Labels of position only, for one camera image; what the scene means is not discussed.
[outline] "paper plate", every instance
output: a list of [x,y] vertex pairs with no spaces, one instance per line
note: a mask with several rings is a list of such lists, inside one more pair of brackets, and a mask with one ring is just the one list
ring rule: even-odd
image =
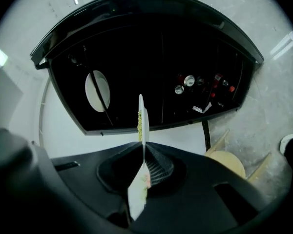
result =
[[139,95],[139,111],[141,111],[141,119],[142,119],[142,145],[144,148],[146,148],[146,142],[149,141],[150,136],[150,127],[148,124],[148,115],[147,110],[145,108],[144,102],[143,102],[143,96]]
[[[110,90],[109,85],[107,83],[107,80],[105,76],[98,70],[93,71],[93,75],[96,79],[96,82],[98,84],[102,99],[105,103],[106,108],[109,107],[110,104]],[[90,73],[88,74],[85,82],[85,92],[88,99],[89,104],[91,107],[96,110],[97,112],[104,112],[104,107],[102,106],[102,103],[99,99],[99,96],[97,94],[96,88],[93,84],[93,81],[91,79]]]

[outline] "concrete floor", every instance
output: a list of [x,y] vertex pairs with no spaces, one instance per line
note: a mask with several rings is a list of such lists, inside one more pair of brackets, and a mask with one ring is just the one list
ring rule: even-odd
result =
[[234,21],[265,58],[251,82],[242,108],[209,121],[213,144],[226,129],[226,151],[234,153],[247,176],[264,156],[272,161],[255,186],[271,201],[285,193],[292,172],[278,152],[279,142],[293,134],[293,27],[274,0],[199,0]]

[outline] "white plate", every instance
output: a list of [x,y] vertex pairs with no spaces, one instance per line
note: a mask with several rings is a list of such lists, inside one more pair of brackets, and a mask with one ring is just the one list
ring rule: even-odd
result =
[[150,136],[150,127],[149,127],[149,124],[148,124],[147,110],[145,108],[142,95],[139,95],[139,111],[141,111],[142,147],[143,147],[143,155],[145,156],[146,142],[149,141],[149,136]]
[[[102,99],[105,103],[106,108],[109,107],[110,104],[110,90],[107,83],[107,80],[105,76],[98,70],[93,71],[93,75],[96,79],[96,82],[98,84]],[[85,92],[88,99],[89,104],[91,107],[96,110],[97,112],[104,112],[104,107],[102,106],[102,103],[99,99],[99,96],[97,94],[96,88],[93,84],[93,81],[91,79],[90,73],[88,74],[85,82]]]
[[150,172],[146,165],[141,165],[137,175],[127,190],[130,216],[137,220],[147,203],[146,188],[151,187]]

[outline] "can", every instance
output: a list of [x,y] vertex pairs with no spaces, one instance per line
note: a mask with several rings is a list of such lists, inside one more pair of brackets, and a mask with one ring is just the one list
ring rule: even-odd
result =
[[204,78],[202,78],[202,77],[198,77],[198,78],[196,79],[196,84],[197,84],[198,86],[201,86],[201,85],[203,85],[204,83],[205,83]]
[[181,95],[184,92],[184,90],[185,90],[184,87],[181,85],[175,86],[175,93],[178,95]]
[[194,76],[187,76],[185,78],[184,85],[186,85],[187,87],[192,87],[194,83],[195,83]]
[[177,79],[180,82],[180,84],[185,85],[187,87],[191,87],[195,83],[195,78],[194,78],[194,76],[191,76],[191,75],[186,76],[184,74],[179,74],[177,76]]

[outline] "stool leg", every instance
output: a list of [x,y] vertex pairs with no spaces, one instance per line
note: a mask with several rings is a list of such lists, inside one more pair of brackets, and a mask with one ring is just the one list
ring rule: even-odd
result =
[[216,143],[211,148],[208,149],[208,151],[204,155],[209,157],[211,155],[211,153],[216,151],[221,146],[221,144],[224,142],[224,140],[225,140],[226,136],[228,135],[229,131],[230,130],[227,129],[225,131],[225,133],[216,141]]
[[256,180],[257,177],[259,177],[263,173],[264,169],[266,168],[266,166],[270,162],[271,157],[272,157],[272,154],[271,153],[268,153],[266,155],[266,157],[260,163],[260,165],[256,168],[256,170],[251,174],[251,176],[249,176],[248,182],[252,183],[253,181]]

